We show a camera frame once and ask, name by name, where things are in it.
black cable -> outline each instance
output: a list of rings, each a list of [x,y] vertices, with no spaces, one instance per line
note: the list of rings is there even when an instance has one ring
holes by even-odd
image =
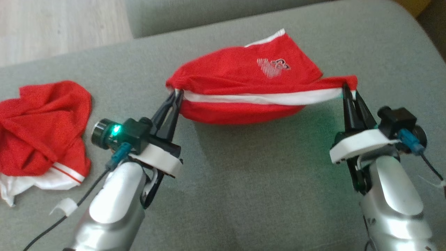
[[[370,245],[370,240],[365,243],[364,251],[367,251],[368,245]]]
[[[103,177],[108,173],[108,169],[106,169],[101,176],[99,176],[99,178],[91,185],[91,187],[88,189],[88,191],[85,193],[85,195],[79,200],[79,202],[77,203],[78,206],[80,206],[82,204],[82,202],[84,202],[84,200],[90,195],[90,193],[93,191],[93,189],[95,188],[95,186],[103,179]],[[67,216],[64,216],[62,218],[60,218],[56,223],[54,223],[52,226],[50,226],[47,230],[43,231],[41,234],[39,234],[36,238],[34,238],[26,247],[23,251],[27,251],[32,245],[34,245],[34,243],[36,243],[36,241],[38,241],[40,238],[42,238],[45,234],[49,233],[51,230],[53,230],[55,227],[57,227],[60,223],[62,223],[62,221],[64,221],[67,218]]]
[[[423,158],[424,162],[426,162],[426,165],[431,169],[431,171],[441,180],[443,181],[443,176],[438,173],[437,170],[432,166],[432,164],[427,160],[426,156],[424,156],[423,153],[420,153],[420,156]]]

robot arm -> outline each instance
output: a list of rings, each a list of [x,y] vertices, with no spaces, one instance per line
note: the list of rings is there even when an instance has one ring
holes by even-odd
[[[175,177],[182,166],[178,159],[181,148],[171,143],[182,95],[173,92],[151,120],[128,119],[120,125],[103,119],[96,124],[92,142],[115,151],[106,165],[113,172],[64,251],[130,249],[164,174]],[[153,175],[149,177],[144,169],[151,170]]]
[[[426,147],[417,119],[405,108],[383,107],[377,125],[359,93],[353,100],[346,85],[343,101],[345,132],[336,135],[330,157],[347,162],[354,189],[363,194],[368,244],[375,251],[437,251],[421,198],[399,161],[400,153],[420,155]]]

wooden floor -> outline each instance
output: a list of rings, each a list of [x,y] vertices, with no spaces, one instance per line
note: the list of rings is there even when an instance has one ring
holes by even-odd
[[[124,0],[0,0],[0,67],[131,39]]]

gray upholstery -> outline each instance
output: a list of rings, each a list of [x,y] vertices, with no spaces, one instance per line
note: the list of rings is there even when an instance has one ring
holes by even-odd
[[[125,0],[134,38],[327,0]]]
[[[356,74],[372,111],[405,106],[416,114],[429,137],[426,155],[446,174],[446,65],[432,42],[393,2],[334,1],[0,69],[0,100],[16,97],[20,86],[62,79],[77,81],[93,96],[84,135],[91,175],[69,191],[30,189],[12,209],[0,203],[1,250],[21,250],[61,216],[48,216],[54,205],[66,197],[77,201],[102,172],[110,152],[89,141],[97,120],[151,116],[167,94],[165,80],[181,64],[280,28],[325,76]],[[342,127],[341,100],[256,125],[180,118],[174,142],[183,148],[183,173],[161,184],[132,250],[362,250],[360,196],[346,165],[332,165],[328,154]],[[436,181],[420,158],[403,156],[402,163],[445,248],[442,191],[418,177]],[[32,250],[61,250],[91,199]]]

blue cable connector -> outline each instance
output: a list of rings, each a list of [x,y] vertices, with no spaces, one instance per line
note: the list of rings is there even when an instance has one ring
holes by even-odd
[[[111,172],[118,167],[119,162],[123,160],[132,151],[132,145],[130,143],[122,143],[118,150],[111,156],[110,160],[105,164],[105,168]]]
[[[401,129],[398,132],[398,139],[405,144],[414,155],[420,156],[423,154],[425,148],[420,144],[420,141],[409,130]]]

